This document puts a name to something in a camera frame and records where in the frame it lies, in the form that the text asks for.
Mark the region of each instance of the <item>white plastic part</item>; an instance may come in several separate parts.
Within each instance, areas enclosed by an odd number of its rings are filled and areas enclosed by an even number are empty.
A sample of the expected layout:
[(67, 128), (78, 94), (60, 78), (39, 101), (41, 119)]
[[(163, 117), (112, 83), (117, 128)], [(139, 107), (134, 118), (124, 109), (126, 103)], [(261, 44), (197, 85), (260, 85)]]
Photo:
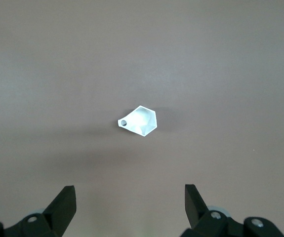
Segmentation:
[(130, 114), (118, 120), (118, 125), (145, 137), (157, 128), (156, 113), (153, 110), (139, 106)]

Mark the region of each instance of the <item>table surface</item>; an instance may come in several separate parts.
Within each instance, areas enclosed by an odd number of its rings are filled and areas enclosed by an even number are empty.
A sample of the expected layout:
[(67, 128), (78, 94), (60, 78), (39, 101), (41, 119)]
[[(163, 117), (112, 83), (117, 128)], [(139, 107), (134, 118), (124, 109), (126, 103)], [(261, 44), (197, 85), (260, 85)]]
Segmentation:
[(0, 1), (6, 227), (75, 185), (64, 236), (178, 237), (185, 184), (284, 233), (284, 1)]

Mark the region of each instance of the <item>bolt head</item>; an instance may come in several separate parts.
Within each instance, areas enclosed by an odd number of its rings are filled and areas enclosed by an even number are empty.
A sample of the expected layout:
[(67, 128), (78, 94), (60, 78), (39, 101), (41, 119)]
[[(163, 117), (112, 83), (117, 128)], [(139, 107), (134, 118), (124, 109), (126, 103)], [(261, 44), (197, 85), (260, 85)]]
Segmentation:
[(255, 225), (255, 226), (257, 226), (257, 227), (263, 227), (263, 226), (264, 226), (264, 224), (262, 223), (262, 221), (259, 220), (259, 219), (256, 219), (256, 218), (255, 218), (255, 219), (252, 219), (251, 222), (252, 222), (253, 225)]
[(220, 213), (214, 211), (214, 212), (211, 212), (211, 216), (214, 218), (214, 219), (221, 219), (221, 215)]
[(31, 222), (34, 222), (36, 221), (38, 218), (36, 216), (32, 216), (28, 219), (28, 222), (31, 223)]

